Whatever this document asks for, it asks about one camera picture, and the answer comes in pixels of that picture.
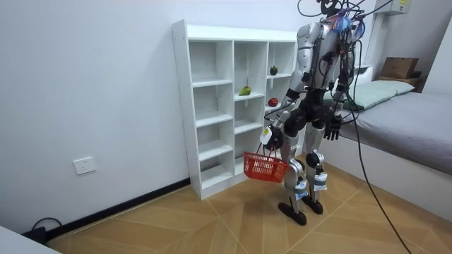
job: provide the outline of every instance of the electrical socket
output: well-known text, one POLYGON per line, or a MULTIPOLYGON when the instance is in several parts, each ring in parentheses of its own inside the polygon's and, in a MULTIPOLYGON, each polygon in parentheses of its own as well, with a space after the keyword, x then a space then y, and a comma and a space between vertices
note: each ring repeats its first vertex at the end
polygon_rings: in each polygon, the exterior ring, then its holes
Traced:
POLYGON ((77 159, 73 161, 73 165, 76 168, 77 174, 84 174, 96 170, 92 157, 77 159))

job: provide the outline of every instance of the black power cord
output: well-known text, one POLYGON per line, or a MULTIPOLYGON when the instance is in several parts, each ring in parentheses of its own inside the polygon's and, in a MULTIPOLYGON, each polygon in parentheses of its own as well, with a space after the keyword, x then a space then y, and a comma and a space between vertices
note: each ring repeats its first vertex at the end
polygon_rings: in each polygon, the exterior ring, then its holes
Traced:
MULTIPOLYGON (((359 66, 358 66, 358 74, 356 75, 355 78, 355 87, 353 88, 353 98, 350 96, 350 93, 348 92, 348 89, 346 90, 346 95, 347 95, 347 100, 350 103, 350 106, 355 106, 355 108, 358 110, 359 113, 359 109, 358 106, 355 103, 355 94, 356 94, 356 86, 357 86, 357 81, 358 81, 358 76, 359 76, 359 70, 361 69, 361 57, 362 57, 362 42, 359 41, 359 66)), ((374 196, 374 199, 376 201, 376 203, 379 205, 380 210, 383 212, 386 220, 388 220, 389 224, 391 225, 392 229, 394 230, 394 233, 397 235, 399 241, 402 243, 403 247, 405 247, 406 251, 411 254, 410 249, 406 246, 404 240, 402 239, 402 237, 400 236, 400 234, 398 233, 397 229, 394 227, 393 222, 391 221, 391 219, 389 219, 389 216, 386 214, 386 211, 384 210, 383 206, 380 203, 380 200, 377 198, 374 189, 372 188, 372 185, 369 182, 369 179, 367 178, 367 172, 366 169, 364 167, 364 162, 362 160, 362 151, 361 151, 361 140, 359 139, 359 131, 358 131, 358 125, 356 123, 356 120, 358 118, 358 116, 355 117, 355 113, 353 112, 353 108, 350 107, 350 113, 352 114, 353 120, 349 121, 348 123, 351 122, 355 122, 355 130, 356 130, 356 137, 357 137, 357 142, 358 142, 358 154, 359 154, 359 162, 361 163, 361 167, 362 167, 362 173, 364 174, 364 178, 366 179, 366 183, 370 189, 370 191, 372 192, 372 195, 374 196)))
MULTIPOLYGON (((348 95, 349 99, 352 100, 352 103, 354 104, 355 102, 353 101, 353 98, 350 97, 350 95, 348 95)), ((400 234, 397 232, 397 229, 394 227, 393 222, 389 219, 389 216, 386 214, 386 211, 384 210, 383 206, 380 203, 380 200, 377 198, 374 189, 372 188, 369 179, 367 178, 367 173, 366 173, 366 169, 364 168, 364 162, 362 161, 362 153, 361 153, 361 140, 359 139, 359 131, 358 131, 358 125, 355 123, 355 130, 356 130, 356 137, 357 137, 357 142, 358 142, 358 153, 359 153, 359 162, 361 162, 361 167, 362 167, 362 173, 364 174, 364 178, 366 179, 366 183, 370 189, 370 191, 372 192, 372 195, 375 198, 376 203, 379 205, 380 210, 383 212, 384 217, 386 217, 386 220, 388 220, 389 224, 391 225, 391 227, 394 230, 394 233, 397 235, 398 239, 400 240, 400 242, 403 244, 403 247, 405 247, 406 251, 411 254, 410 249, 406 246, 405 242, 403 241, 402 237, 400 236, 400 234)))
POLYGON ((45 217, 45 218, 42 218, 42 219, 38 220, 38 221, 35 223, 35 225, 33 226, 33 228, 31 228, 31 230, 35 229, 36 226, 37 226, 40 222, 43 222, 44 220, 49 220, 49 219, 50 219, 50 220, 53 220, 53 221, 56 221, 56 222, 59 224, 59 226, 63 226, 63 224, 62 224, 58 219, 51 218, 51 217, 45 217))

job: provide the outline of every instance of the robot leg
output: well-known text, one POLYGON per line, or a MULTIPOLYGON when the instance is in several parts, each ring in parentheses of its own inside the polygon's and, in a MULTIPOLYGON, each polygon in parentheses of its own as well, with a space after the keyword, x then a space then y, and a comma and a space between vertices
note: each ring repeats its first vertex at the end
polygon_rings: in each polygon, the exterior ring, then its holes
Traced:
POLYGON ((320 191, 326 189, 326 174, 323 170, 325 158, 318 151, 323 138, 325 127, 317 128, 318 123, 307 124, 305 133, 307 181, 309 183, 309 194, 303 197, 303 202, 308 205, 316 214, 323 214, 323 206, 319 202, 320 191))
POLYGON ((279 203, 278 208, 286 216, 295 220, 296 223, 304 226, 307 219, 302 212, 302 206, 299 200, 307 195, 307 180, 304 175, 304 165, 301 161, 295 159, 297 151, 298 135, 289 137, 285 135, 284 145, 281 147, 282 160, 289 164, 284 177, 284 187, 289 195, 290 205, 279 203))

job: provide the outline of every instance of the red plastic basket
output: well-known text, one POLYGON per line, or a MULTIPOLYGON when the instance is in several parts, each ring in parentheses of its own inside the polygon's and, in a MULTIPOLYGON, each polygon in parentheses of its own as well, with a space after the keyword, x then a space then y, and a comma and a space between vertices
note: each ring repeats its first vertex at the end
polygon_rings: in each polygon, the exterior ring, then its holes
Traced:
POLYGON ((251 179, 280 183, 288 167, 289 164, 276 158, 276 151, 275 157, 252 152, 244 153, 243 171, 251 179))

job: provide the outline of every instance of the white wall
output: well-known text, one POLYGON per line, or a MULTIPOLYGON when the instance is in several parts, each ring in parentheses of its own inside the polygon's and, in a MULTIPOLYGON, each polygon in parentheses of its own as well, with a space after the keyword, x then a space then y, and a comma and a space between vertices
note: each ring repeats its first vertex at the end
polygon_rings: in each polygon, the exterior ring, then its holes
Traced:
POLYGON ((435 62, 430 71, 429 78, 425 83, 423 93, 437 95, 452 95, 452 85, 450 79, 451 59, 452 59, 452 20, 449 22, 443 42, 439 47, 435 62))
POLYGON ((318 20, 296 3, 0 0, 0 225, 65 224, 188 177, 171 24, 318 20), (86 156, 97 171, 77 176, 86 156))
POLYGON ((416 71, 429 74, 452 15, 451 0, 412 0, 408 14, 389 16, 383 54, 376 67, 380 74, 386 57, 419 58, 416 71))

